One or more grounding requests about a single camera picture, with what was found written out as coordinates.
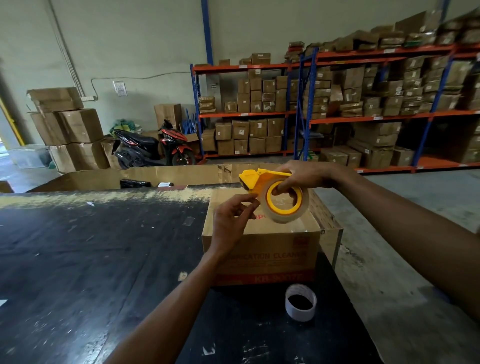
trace gray floor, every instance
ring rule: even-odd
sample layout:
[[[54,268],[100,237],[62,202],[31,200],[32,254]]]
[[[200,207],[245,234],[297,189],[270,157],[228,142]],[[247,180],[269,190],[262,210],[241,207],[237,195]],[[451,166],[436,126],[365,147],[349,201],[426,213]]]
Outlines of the gray floor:
[[[289,159],[248,157],[209,163]],[[0,156],[0,180],[7,179],[16,192],[57,176],[47,169],[20,170],[9,157]],[[480,225],[480,170],[367,178],[471,231]],[[341,194],[326,189],[317,193],[345,228],[336,272],[385,362],[480,363],[479,327],[436,293]]]

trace black table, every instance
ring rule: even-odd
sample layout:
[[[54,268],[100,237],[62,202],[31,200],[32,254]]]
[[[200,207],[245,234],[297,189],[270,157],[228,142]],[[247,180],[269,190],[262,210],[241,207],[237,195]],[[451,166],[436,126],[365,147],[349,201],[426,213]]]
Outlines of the black table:
[[[164,195],[0,197],[0,300],[8,300],[0,307],[0,363],[101,363],[179,284],[180,272],[196,267],[208,198]],[[323,254],[315,283],[306,284],[318,304],[304,324],[285,312],[289,284],[211,289],[178,363],[381,363]]]

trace yellow pipe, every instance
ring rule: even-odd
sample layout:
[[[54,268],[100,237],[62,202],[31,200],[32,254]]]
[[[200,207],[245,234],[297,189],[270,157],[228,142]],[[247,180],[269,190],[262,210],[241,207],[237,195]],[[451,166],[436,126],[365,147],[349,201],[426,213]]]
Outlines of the yellow pipe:
[[[10,113],[8,112],[7,108],[5,107],[5,104],[3,103],[3,100],[2,100],[1,97],[0,97],[0,108],[3,111],[3,114],[5,115],[5,118],[7,118],[8,124],[10,124],[10,127],[12,128],[13,133],[15,134],[15,136],[18,140],[18,143],[21,146],[25,146],[25,142],[24,142],[22,136],[20,135],[20,133],[18,132],[17,126],[15,125],[15,121],[10,116]]]

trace red and black scooter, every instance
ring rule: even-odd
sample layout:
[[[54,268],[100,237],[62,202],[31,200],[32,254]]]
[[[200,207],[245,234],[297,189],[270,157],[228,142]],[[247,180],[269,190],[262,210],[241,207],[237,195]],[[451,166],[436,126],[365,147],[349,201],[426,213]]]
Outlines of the red and black scooter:
[[[160,143],[166,156],[164,159],[160,157],[159,141],[155,138],[114,129],[112,133],[121,142],[120,147],[114,153],[119,160],[120,167],[126,170],[132,167],[192,166],[196,164],[193,150],[185,145],[188,141],[185,135],[174,130],[168,120],[164,120],[160,130],[162,131]]]

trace open cardboard box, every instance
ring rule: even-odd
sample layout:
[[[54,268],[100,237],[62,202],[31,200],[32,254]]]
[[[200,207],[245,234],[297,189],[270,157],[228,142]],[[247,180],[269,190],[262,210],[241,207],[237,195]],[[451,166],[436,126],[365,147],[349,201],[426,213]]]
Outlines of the open cardboard box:
[[[244,170],[257,170],[259,168],[275,170],[277,167],[277,164],[245,163],[143,167],[130,168],[128,170],[85,170],[64,174],[28,192],[116,190],[120,188],[120,180],[124,178],[148,181],[151,182],[152,186],[158,186],[160,182],[172,182],[175,186],[206,185],[205,188],[213,192],[218,189],[218,184],[239,183],[239,174]],[[314,234],[319,242],[317,249],[321,249],[332,266],[335,267],[343,228],[313,190],[310,191],[308,213],[311,214],[318,224],[318,228],[315,229],[317,232]]]

